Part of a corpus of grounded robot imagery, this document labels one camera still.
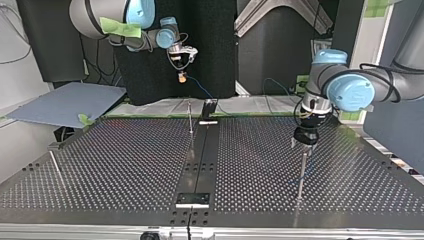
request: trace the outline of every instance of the blue cable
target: blue cable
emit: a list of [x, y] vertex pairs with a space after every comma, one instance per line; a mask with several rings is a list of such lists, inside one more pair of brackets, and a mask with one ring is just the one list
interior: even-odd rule
[[191, 80], [194, 80], [194, 81], [196, 82], [197, 86], [199, 86], [199, 88], [200, 88], [200, 89], [202, 89], [202, 90], [203, 90], [203, 92], [204, 92], [204, 93], [206, 93], [206, 95], [208, 95], [211, 99], [213, 99], [212, 94], [210, 94], [210, 93], [208, 92], [208, 90], [206, 90], [206, 88], [204, 88], [204, 87], [202, 86], [202, 84], [200, 84], [200, 82], [199, 82], [197, 79], [195, 79], [194, 77], [190, 77], [190, 76], [186, 76], [186, 77], [187, 77], [187, 78], [189, 78], [189, 79], [191, 79]]

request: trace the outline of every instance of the white wall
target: white wall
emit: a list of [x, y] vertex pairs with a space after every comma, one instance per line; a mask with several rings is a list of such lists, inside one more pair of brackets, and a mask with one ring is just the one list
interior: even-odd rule
[[[0, 0], [16, 7], [14, 1]], [[18, 19], [12, 14], [8, 16], [14, 25], [22, 30]], [[0, 16], [0, 62], [6, 62], [24, 56], [29, 46], [10, 28]], [[31, 54], [16, 63], [0, 64], [0, 109], [16, 103], [43, 95], [49, 87], [42, 81], [40, 71]]]
[[[0, 0], [0, 3], [16, 9], [14, 0]], [[18, 19], [11, 13], [8, 16], [23, 31]], [[0, 16], [0, 62], [24, 56], [28, 49]], [[48, 91], [32, 53], [19, 62], [0, 64], [0, 117]], [[54, 141], [55, 128], [0, 119], [0, 182], [46, 153], [47, 146]]]

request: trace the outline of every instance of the green tape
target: green tape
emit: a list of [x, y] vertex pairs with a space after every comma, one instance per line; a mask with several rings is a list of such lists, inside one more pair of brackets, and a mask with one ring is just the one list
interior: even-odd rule
[[341, 120], [358, 121], [361, 116], [361, 111], [358, 112], [342, 112]]
[[90, 126], [95, 122], [94, 120], [91, 120], [87, 115], [83, 113], [78, 114], [78, 119], [82, 124], [84, 124], [84, 126]]
[[306, 84], [309, 81], [309, 75], [299, 75], [296, 79], [296, 93], [305, 93]]
[[141, 38], [141, 26], [138, 24], [126, 24], [113, 19], [100, 17], [100, 26], [105, 34]]
[[389, 0], [368, 0], [365, 17], [384, 17], [386, 15], [387, 6], [389, 6]]

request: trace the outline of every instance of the metal frame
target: metal frame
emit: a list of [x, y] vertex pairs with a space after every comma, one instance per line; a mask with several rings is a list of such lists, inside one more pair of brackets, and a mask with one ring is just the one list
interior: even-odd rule
[[[235, 21], [234, 28], [238, 37], [243, 37], [261, 18], [277, 7], [290, 7], [297, 11], [311, 26], [319, 7], [318, 0], [251, 0]], [[316, 30], [320, 34], [327, 32], [333, 25], [324, 10], [320, 10], [316, 19]]]
[[[144, 232], [158, 233], [162, 240], [189, 239], [186, 228], [143, 226], [82, 226], [0, 224], [0, 239], [128, 239]], [[377, 229], [246, 229], [191, 227], [191, 239], [424, 239], [423, 231]]]
[[[217, 178], [217, 155], [219, 144], [221, 120], [218, 119], [217, 125], [197, 125], [192, 146], [186, 158], [186, 166], [180, 177], [177, 186], [176, 194], [178, 193], [210, 193], [211, 199], [214, 198], [214, 182]], [[340, 127], [346, 134], [351, 135], [352, 130], [345, 126]], [[81, 137], [82, 134], [77, 134], [67, 140], [71, 143]], [[359, 144], [368, 149], [367, 154], [377, 158], [383, 159], [382, 154], [372, 147], [363, 139], [359, 138]], [[34, 165], [42, 164], [43, 161], [49, 161], [49, 155], [34, 161]], [[391, 171], [403, 183], [407, 185], [417, 184], [412, 177], [408, 176], [403, 171], [398, 171], [396, 166], [393, 165], [388, 159], [383, 159], [384, 165], [387, 166], [386, 171]], [[15, 179], [18, 179], [26, 174], [19, 172], [14, 177], [9, 179], [5, 184], [13, 184]], [[417, 190], [418, 194], [424, 195], [424, 188]], [[424, 231], [415, 230], [377, 230], [368, 229], [367, 223], [378, 222], [381, 217], [369, 215], [367, 221], [363, 222], [364, 218], [359, 216], [346, 216], [346, 215], [309, 215], [298, 217], [297, 214], [287, 215], [268, 215], [256, 214], [255, 216], [245, 215], [235, 216], [229, 214], [218, 214], [212, 207], [209, 209], [175, 209], [173, 210], [174, 224], [167, 224], [169, 227], [161, 225], [160, 221], [155, 221], [155, 216], [149, 215], [134, 215], [134, 218], [127, 219], [128, 216], [121, 216], [119, 225], [115, 225], [114, 221], [117, 215], [108, 216], [107, 214], [100, 215], [104, 219], [102, 225], [97, 225], [94, 221], [90, 220], [91, 217], [98, 216], [99, 213], [88, 214], [75, 214], [72, 219], [67, 219], [69, 224], [78, 225], [56, 225], [56, 224], [41, 224], [43, 221], [39, 219], [27, 218], [21, 219], [20, 224], [0, 224], [0, 239], [2, 238], [26, 238], [26, 239], [139, 239], [140, 235], [144, 232], [157, 232], [160, 234], [161, 239], [187, 239], [188, 234], [192, 239], [348, 239], [348, 238], [361, 238], [361, 239], [424, 239]], [[12, 211], [10, 214], [18, 215], [19, 211]], [[52, 213], [43, 213], [46, 219], [52, 216]], [[146, 221], [151, 223], [150, 227], [131, 226], [134, 225], [137, 218], [145, 218]], [[237, 221], [243, 219], [245, 221], [244, 227], [238, 224]], [[416, 222], [416, 229], [420, 229], [422, 225], [422, 217], [408, 216], [407, 218], [396, 218], [399, 222]], [[346, 228], [346, 226], [355, 226], [363, 229]]]

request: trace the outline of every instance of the robotic arm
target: robotic arm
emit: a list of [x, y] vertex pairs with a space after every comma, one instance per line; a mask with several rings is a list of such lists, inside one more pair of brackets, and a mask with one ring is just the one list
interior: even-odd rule
[[[149, 28], [155, 18], [154, 0], [73, 0], [69, 14], [75, 28], [85, 36], [93, 39], [107, 38], [113, 46], [127, 46], [132, 52], [155, 48], [167, 50], [168, 59], [176, 69], [179, 81], [186, 81], [185, 69], [194, 62], [197, 49], [183, 46], [178, 29], [177, 20], [174, 17], [166, 17], [160, 20], [160, 29], [142, 31], [141, 38], [125, 37], [115, 34], [105, 34], [102, 30], [100, 17], [115, 20], [121, 23], [137, 24], [142, 29]], [[182, 56], [188, 54], [188, 61], [184, 63]]]
[[301, 102], [300, 123], [294, 133], [294, 139], [306, 146], [317, 144], [318, 128], [332, 116], [333, 105], [355, 112], [366, 109], [373, 101], [400, 102], [424, 97], [424, 13], [418, 15], [392, 67], [361, 64], [361, 69], [348, 69], [346, 59], [346, 53], [333, 49], [315, 56]]

